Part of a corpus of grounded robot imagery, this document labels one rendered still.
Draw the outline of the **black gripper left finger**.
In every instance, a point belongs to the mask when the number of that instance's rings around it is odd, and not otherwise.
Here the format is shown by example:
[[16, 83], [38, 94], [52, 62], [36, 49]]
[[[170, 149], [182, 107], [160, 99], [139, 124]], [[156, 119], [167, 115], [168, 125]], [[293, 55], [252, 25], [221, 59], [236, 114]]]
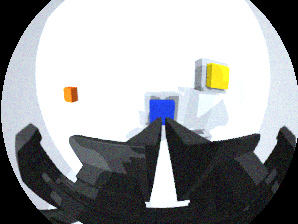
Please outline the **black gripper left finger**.
[[160, 159], [162, 117], [157, 117], [141, 132], [126, 141], [69, 136], [69, 147], [82, 165], [120, 175], [136, 177], [145, 202], [150, 202], [154, 175]]

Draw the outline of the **small orange block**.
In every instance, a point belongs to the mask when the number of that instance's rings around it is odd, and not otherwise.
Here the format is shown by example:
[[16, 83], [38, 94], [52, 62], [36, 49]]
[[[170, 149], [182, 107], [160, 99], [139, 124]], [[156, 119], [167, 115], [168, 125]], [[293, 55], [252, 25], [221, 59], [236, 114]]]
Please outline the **small orange block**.
[[64, 91], [64, 101], [67, 101], [67, 103], [76, 103], [78, 100], [77, 97], [77, 87], [65, 87], [63, 88]]

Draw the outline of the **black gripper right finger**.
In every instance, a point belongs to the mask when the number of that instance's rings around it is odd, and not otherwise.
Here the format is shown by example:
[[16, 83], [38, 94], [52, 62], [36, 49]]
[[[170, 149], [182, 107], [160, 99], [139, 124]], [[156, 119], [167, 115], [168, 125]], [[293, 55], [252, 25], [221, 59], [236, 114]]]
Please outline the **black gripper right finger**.
[[206, 180], [216, 165], [254, 151], [261, 140], [261, 133], [255, 132], [249, 136], [210, 141], [169, 116], [165, 117], [165, 133], [177, 202], [189, 201], [189, 194]]

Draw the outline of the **blue button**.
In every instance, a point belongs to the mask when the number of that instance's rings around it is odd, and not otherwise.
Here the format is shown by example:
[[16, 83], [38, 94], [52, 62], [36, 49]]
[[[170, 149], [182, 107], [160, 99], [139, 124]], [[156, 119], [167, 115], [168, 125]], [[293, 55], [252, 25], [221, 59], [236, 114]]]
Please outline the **blue button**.
[[145, 124], [150, 124], [157, 117], [162, 117], [162, 125], [165, 125], [165, 117], [169, 116], [177, 121], [178, 116], [177, 92], [146, 92]]

